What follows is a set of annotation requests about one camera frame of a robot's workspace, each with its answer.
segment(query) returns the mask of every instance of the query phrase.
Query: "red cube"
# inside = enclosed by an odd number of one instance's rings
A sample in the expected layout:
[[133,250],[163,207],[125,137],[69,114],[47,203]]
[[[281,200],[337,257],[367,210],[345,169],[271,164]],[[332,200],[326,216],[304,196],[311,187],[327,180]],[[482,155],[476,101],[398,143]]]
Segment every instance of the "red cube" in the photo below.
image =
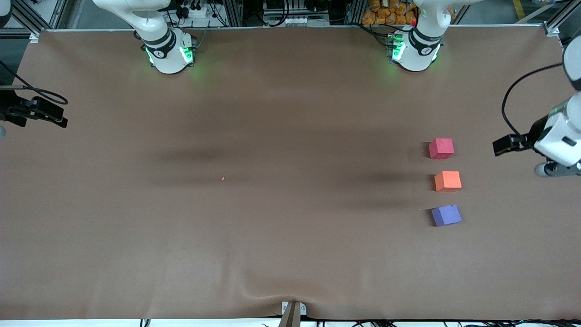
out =
[[448,159],[454,154],[451,138],[436,138],[430,143],[429,149],[432,159]]

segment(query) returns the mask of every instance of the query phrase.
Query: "orange cube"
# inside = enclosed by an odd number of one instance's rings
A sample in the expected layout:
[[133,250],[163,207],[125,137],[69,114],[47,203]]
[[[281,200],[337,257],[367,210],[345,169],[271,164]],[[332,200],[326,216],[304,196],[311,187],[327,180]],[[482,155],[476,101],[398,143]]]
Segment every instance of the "orange cube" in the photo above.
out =
[[460,173],[456,171],[443,171],[434,177],[436,192],[454,192],[462,188]]

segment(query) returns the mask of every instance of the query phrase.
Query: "black cable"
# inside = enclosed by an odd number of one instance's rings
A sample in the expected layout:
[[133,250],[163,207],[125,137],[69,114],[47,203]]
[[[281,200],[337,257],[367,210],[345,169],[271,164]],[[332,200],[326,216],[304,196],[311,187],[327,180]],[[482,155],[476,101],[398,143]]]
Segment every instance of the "black cable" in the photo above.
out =
[[289,3],[289,0],[285,0],[285,4],[286,4],[286,14],[285,14],[285,7],[284,5],[282,6],[282,17],[280,19],[280,21],[274,25],[270,25],[269,23],[266,23],[261,17],[260,17],[260,7],[259,7],[259,2],[262,2],[261,0],[257,1],[256,4],[256,18],[258,19],[258,21],[263,25],[263,26],[267,26],[267,27],[277,27],[280,26],[282,23],[284,23],[286,21],[286,19],[289,17],[289,14],[291,13],[291,5]]
[[228,27],[228,25],[226,24],[226,21],[224,20],[224,18],[222,18],[222,15],[220,14],[220,11],[218,10],[218,7],[216,6],[216,3],[214,2],[214,0],[210,0],[210,7],[212,8],[212,11],[217,14],[218,21],[222,25],[224,25],[224,27]]
[[[366,31],[369,33],[369,30],[368,30],[368,29],[365,27],[365,25],[362,25],[362,24],[360,24],[360,23],[350,23],[350,24],[347,24],[347,25],[355,25],[355,26],[359,26],[359,27],[361,27],[362,29],[366,30]],[[406,30],[400,29],[399,27],[396,27],[396,26],[394,26],[394,25],[383,24],[383,26],[391,27],[392,29],[394,29],[394,30],[396,30],[396,31],[409,32],[409,31],[406,31]]]
[[[388,34],[386,34],[386,33],[373,32],[373,31],[371,31],[370,28],[368,29],[367,27],[365,27],[365,25],[362,25],[360,23],[349,23],[347,25],[358,26],[359,28],[361,28],[362,30],[366,31],[367,33],[370,33],[370,34],[374,34],[375,33],[375,35],[377,35],[377,36],[383,36],[383,37],[387,37],[388,36]],[[391,26],[391,25],[384,25],[384,26],[391,27],[391,28],[393,28],[395,30],[398,30],[398,31],[403,31],[402,29],[398,29],[395,26]]]
[[167,17],[170,19],[170,24],[171,24],[171,26],[172,26],[172,27],[176,27],[176,25],[175,25],[175,23],[174,23],[174,20],[171,18],[171,14],[170,14],[170,11],[169,11],[169,9],[166,9],[166,12],[167,12]]
[[[556,327],[567,327],[565,324],[562,324],[559,321],[548,321],[548,320],[542,320],[542,319],[521,320],[518,322],[511,323],[511,325],[514,325],[514,326],[518,326],[520,324],[545,324],[545,325],[552,325],[552,326],[556,326]],[[483,327],[483,326],[482,325],[465,325],[464,327]]]
[[389,45],[387,43],[382,42],[379,37],[377,36],[377,34],[375,32],[373,32],[373,27],[371,27],[371,25],[369,25],[369,29],[371,30],[371,35],[373,35],[373,37],[375,38],[375,40],[377,41],[377,43],[383,45],[386,48],[389,48]]
[[[560,63],[554,63],[553,65],[548,65],[548,66],[545,66],[545,67],[541,67],[541,68],[539,68],[539,69],[535,69],[535,70],[533,70],[533,71],[532,71],[532,72],[530,72],[530,73],[524,74],[523,76],[519,77],[519,79],[518,79],[518,80],[516,80],[516,81],[515,81],[515,82],[514,82],[514,83],[513,83],[513,84],[512,84],[512,85],[511,85],[509,88],[508,88],[507,92],[504,94],[503,104],[502,104],[502,107],[501,107],[501,109],[500,109],[500,112],[502,113],[502,115],[503,115],[503,119],[504,119],[504,121],[506,122],[506,124],[508,125],[508,127],[510,127],[510,129],[511,129],[511,130],[512,130],[512,131],[513,131],[513,132],[514,132],[514,133],[515,133],[515,134],[516,134],[516,135],[517,135],[517,136],[518,136],[518,137],[519,137],[521,140],[524,140],[524,137],[522,136],[522,134],[521,134],[519,131],[517,131],[517,129],[514,127],[514,125],[513,125],[513,124],[510,122],[510,120],[508,120],[508,117],[507,117],[507,115],[506,115],[506,112],[505,112],[505,107],[506,107],[507,100],[508,100],[508,96],[510,95],[510,92],[511,92],[511,91],[512,91],[512,89],[513,89],[515,86],[517,86],[517,84],[518,84],[518,83],[520,83],[520,82],[521,82],[523,79],[525,79],[525,78],[527,78],[527,77],[529,77],[529,76],[531,76],[531,75],[533,75],[533,74],[536,74],[536,73],[542,72],[542,71],[544,71],[544,70],[551,69],[551,68],[555,68],[555,67],[559,67],[559,66],[562,66],[562,65],[563,65],[563,63],[562,63],[562,62],[560,62]],[[526,141],[526,140],[525,140],[523,143],[524,143],[525,145],[527,145],[528,147],[532,148],[532,145],[531,145],[531,144],[529,144],[529,142],[528,142],[528,141]]]
[[[32,91],[36,92],[38,95],[42,96],[43,98],[50,100],[50,101],[52,101],[56,104],[59,104],[59,105],[69,104],[69,100],[67,100],[65,97],[63,97],[62,95],[60,95],[58,93],[47,91],[47,90],[44,90],[42,88],[36,88],[36,87],[28,84],[28,82],[26,82],[20,76],[18,76],[17,73],[13,72],[12,69],[10,69],[3,61],[0,61],[0,65],[2,65],[2,67],[4,67],[4,69],[6,69],[10,74],[14,75],[14,77],[17,78],[20,82],[22,82],[22,84],[24,84],[24,86],[22,87],[23,89],[32,90]],[[47,94],[56,97],[56,99],[49,97]]]

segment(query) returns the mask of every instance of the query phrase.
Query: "foam block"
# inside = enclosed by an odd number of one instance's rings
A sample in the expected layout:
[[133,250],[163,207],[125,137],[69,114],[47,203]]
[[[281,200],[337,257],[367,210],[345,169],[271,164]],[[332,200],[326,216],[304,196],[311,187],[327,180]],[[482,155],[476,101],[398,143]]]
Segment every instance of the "foam block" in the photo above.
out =
[[451,138],[436,138],[430,143],[429,149],[432,159],[448,159],[454,154]]
[[443,171],[434,177],[436,192],[454,192],[462,188],[460,173],[456,171]]
[[458,212],[458,206],[455,204],[432,210],[432,216],[434,217],[436,226],[445,226],[462,221],[462,217],[460,217],[460,213]]

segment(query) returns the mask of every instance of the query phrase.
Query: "metal bracket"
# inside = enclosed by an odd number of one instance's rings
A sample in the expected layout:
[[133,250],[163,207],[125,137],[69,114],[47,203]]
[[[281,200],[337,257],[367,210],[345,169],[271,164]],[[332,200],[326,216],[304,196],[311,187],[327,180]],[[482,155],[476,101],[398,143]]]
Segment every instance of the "metal bracket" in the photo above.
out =
[[581,163],[578,162],[574,166],[566,167],[548,160],[535,167],[535,174],[539,177],[581,176]]
[[543,29],[545,30],[545,34],[548,37],[555,37],[555,36],[558,37],[559,36],[559,33],[560,33],[559,28],[556,27],[556,28],[551,30],[550,27],[547,25],[547,22],[543,23]]
[[30,34],[30,36],[28,37],[28,41],[29,43],[38,43],[38,36],[34,35],[34,34]]
[[282,318],[278,327],[300,327],[300,316],[304,308],[305,315],[307,314],[307,306],[298,302],[283,302],[282,303]]
[[[286,308],[288,307],[288,305],[289,305],[288,301],[282,302],[281,314],[283,314],[283,315],[285,314],[285,311],[286,311]],[[303,303],[300,303],[300,302],[299,302],[299,305],[300,305],[300,315],[306,316],[307,315],[307,306],[304,305]]]

